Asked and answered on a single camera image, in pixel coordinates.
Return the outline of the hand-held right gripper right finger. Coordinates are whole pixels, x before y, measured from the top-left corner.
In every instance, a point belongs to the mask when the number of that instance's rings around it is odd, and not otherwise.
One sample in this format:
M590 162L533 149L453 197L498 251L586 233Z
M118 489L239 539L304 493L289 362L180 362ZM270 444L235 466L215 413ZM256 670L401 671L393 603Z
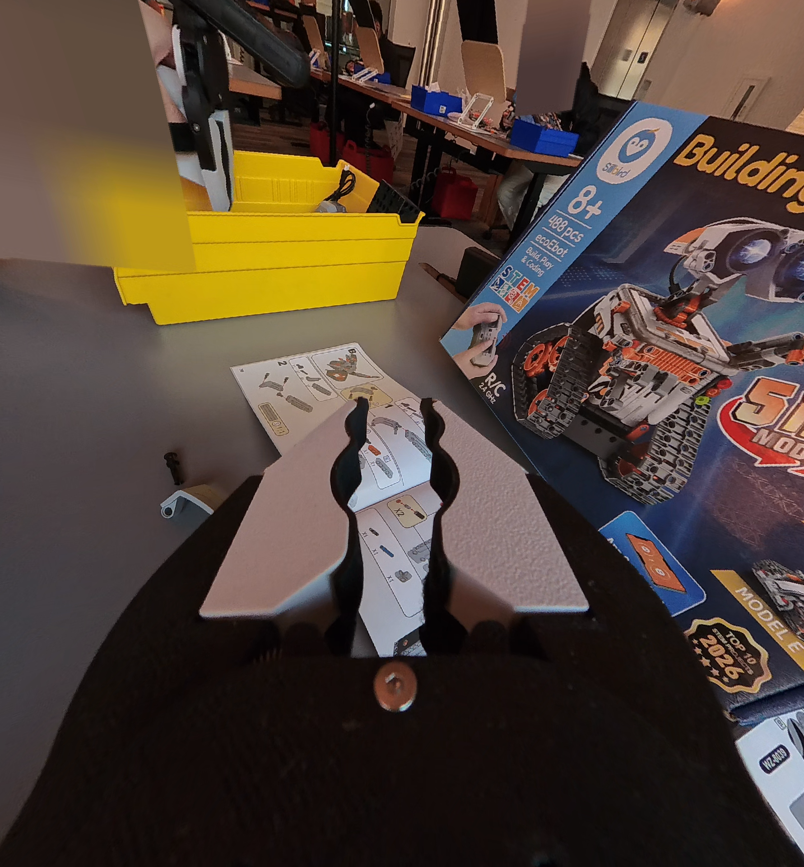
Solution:
M457 652L482 622L588 610L526 471L439 401L423 399L433 519L419 635L429 655Z

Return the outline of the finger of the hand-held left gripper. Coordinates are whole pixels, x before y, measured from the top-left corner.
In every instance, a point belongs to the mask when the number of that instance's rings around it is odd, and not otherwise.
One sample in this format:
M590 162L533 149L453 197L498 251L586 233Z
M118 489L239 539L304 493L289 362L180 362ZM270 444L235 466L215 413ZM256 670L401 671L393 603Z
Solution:
M229 211L234 202L234 146L228 112L213 112L201 122L199 161L214 211Z

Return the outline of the light grey curved beam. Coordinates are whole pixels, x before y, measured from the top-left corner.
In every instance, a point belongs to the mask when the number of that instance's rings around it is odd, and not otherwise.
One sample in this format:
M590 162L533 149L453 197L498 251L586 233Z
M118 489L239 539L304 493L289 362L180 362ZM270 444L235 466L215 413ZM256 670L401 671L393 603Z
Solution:
M200 510L212 515L223 504L224 498L209 485L193 485L176 490L160 504L162 517L171 519L184 510Z

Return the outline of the yellow plastic bin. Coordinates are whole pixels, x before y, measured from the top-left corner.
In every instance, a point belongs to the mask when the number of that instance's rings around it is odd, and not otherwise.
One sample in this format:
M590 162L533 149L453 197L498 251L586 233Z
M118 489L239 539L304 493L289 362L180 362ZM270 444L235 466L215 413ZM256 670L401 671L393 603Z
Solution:
M422 213L367 213L378 182L356 168L346 213L316 212L346 167L235 151L232 210L188 213L195 270L115 268L123 303L170 324L395 298Z

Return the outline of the assembly instruction booklet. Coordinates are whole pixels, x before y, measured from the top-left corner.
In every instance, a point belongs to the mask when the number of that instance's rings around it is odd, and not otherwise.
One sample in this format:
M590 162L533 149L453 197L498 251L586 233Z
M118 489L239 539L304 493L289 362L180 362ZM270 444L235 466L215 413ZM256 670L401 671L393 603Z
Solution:
M433 516L420 399L391 379L357 343L232 368L260 424L284 454L345 401L369 403L357 514L364 563L360 614L379 656L425 656L422 584Z

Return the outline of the robot kit box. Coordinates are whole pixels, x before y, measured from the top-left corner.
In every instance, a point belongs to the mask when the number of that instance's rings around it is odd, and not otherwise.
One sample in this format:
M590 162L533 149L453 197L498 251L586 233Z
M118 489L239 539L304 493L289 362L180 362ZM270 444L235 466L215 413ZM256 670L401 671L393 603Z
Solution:
M724 707L804 708L804 135L636 103L471 298L473 385Z

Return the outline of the brown wooden desk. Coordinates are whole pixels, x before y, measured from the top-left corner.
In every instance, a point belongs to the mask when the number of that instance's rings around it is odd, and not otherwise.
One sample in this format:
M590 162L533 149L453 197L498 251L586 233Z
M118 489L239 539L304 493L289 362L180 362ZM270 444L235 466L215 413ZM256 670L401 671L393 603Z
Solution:
M243 64L228 63L229 91L279 101L281 87L274 81L256 73Z

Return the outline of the grey desk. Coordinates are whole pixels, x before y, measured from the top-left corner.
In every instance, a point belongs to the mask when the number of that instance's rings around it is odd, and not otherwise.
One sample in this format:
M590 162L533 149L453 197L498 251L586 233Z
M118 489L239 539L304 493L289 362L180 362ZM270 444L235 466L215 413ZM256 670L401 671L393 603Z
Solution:
M526 469L439 340L460 232L418 231L397 298L158 326L105 268L0 260L0 840L104 637L199 525L166 520L163 454L227 496L276 460L230 368L355 341Z

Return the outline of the person's left hand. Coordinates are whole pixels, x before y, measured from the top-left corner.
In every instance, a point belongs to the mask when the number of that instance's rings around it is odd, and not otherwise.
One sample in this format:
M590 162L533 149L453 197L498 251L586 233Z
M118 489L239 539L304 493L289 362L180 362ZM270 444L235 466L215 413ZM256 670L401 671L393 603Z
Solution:
M172 31L165 20L162 20L160 35L151 38L151 49L153 59L157 62L157 77L167 121L170 124L185 123L182 83L173 57Z

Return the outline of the black perforated plate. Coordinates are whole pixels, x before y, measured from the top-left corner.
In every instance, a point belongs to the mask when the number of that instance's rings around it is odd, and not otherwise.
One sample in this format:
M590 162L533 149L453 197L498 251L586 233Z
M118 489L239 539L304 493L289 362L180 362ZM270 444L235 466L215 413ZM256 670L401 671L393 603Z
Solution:
M421 214L417 205L383 179L378 182L378 188L366 212L395 214L402 224L417 223Z

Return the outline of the blue plastic bin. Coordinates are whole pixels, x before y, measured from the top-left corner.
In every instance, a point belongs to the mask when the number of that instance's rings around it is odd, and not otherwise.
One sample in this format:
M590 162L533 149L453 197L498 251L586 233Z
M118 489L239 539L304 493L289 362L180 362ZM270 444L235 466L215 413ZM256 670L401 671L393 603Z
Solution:
M414 84L410 91L409 105L424 114L447 117L449 114L461 114L463 103L457 95Z
M531 154L567 158L575 153L579 135L560 128L541 126L522 117L515 119L510 145Z

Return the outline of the plywood board stand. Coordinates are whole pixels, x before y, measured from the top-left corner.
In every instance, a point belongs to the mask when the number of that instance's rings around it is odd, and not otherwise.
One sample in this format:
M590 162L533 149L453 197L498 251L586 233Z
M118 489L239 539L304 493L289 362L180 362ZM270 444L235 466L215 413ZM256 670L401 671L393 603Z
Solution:
M463 40L461 59L465 86L470 95L482 93L503 103L507 98L504 58L499 45Z

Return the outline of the long wooden table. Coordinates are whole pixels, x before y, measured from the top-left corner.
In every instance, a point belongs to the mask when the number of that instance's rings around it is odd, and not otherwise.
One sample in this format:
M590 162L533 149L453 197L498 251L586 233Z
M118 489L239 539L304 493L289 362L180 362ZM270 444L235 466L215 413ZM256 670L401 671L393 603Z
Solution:
M557 157L536 154L512 146L508 140L448 121L443 116L426 114L410 105L409 92L384 84L362 84L342 76L339 84L363 93L371 101L380 101L406 115L404 132L417 140L412 179L434 170L442 154L450 154L480 172L504 174L505 161L517 159L536 175L566 175L575 171L582 159L576 155Z

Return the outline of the black power brick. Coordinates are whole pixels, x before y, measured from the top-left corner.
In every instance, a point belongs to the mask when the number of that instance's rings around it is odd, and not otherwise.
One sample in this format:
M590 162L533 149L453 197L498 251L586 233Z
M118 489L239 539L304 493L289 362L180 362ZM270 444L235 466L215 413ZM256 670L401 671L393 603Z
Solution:
M479 246L470 246L462 254L455 292L463 299L470 299L501 263L501 258Z

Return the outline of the white wall cabinet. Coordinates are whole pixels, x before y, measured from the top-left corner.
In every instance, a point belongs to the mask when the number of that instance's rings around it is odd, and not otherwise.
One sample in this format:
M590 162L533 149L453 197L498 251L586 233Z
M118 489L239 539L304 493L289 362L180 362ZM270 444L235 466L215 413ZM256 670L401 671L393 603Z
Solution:
M723 104L719 116L726 120L751 122L750 113L771 80L770 75L743 75Z

